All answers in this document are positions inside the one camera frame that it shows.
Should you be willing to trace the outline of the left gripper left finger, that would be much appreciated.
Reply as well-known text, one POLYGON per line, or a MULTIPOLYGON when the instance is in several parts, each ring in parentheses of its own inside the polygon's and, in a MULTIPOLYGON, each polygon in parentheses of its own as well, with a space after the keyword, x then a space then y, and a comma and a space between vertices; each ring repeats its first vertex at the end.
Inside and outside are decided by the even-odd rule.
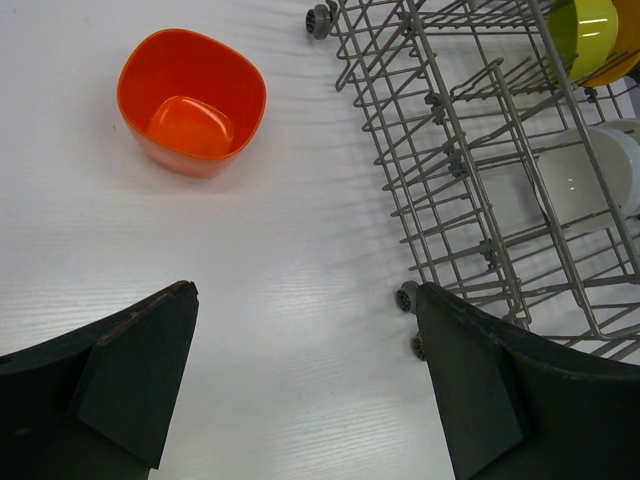
POLYGON ((146 479, 159 468, 199 310, 178 281, 1 358, 4 479, 146 479))

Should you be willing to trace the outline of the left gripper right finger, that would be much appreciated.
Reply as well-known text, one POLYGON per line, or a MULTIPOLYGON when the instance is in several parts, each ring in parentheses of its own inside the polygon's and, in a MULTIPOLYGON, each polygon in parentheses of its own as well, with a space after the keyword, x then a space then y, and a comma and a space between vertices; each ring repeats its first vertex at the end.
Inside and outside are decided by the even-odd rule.
POLYGON ((416 303, 456 478, 638 478, 638 366, 546 340, 434 283, 416 303))

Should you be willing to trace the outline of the white round bowl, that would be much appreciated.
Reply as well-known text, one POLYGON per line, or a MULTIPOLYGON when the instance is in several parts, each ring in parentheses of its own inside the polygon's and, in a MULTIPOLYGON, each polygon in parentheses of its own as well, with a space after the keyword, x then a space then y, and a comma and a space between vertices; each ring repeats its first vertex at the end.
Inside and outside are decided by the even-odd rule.
POLYGON ((611 172, 607 172, 610 187, 616 202, 625 217, 639 215, 639 120, 637 118, 616 119, 605 122, 602 127, 622 141, 625 160, 619 160, 611 172))

